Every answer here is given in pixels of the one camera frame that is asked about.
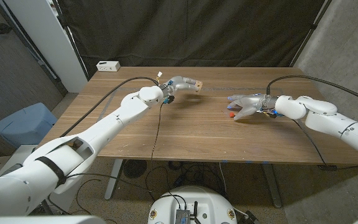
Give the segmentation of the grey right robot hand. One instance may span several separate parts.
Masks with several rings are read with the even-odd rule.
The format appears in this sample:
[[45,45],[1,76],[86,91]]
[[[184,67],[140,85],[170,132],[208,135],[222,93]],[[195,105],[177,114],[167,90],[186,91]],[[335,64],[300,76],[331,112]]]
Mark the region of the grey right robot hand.
[[238,111],[234,117],[236,121],[256,112],[274,109],[278,97],[256,93],[252,95],[232,95],[228,97],[228,100],[230,103],[227,108]]

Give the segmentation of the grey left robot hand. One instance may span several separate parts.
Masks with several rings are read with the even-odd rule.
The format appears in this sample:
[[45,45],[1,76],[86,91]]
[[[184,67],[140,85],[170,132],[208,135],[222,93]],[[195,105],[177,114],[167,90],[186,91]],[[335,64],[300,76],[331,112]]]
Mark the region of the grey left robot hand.
[[161,84],[159,87],[163,92],[163,104],[170,104],[174,99],[174,95],[178,90],[201,90],[203,82],[188,77],[175,76],[169,81]]

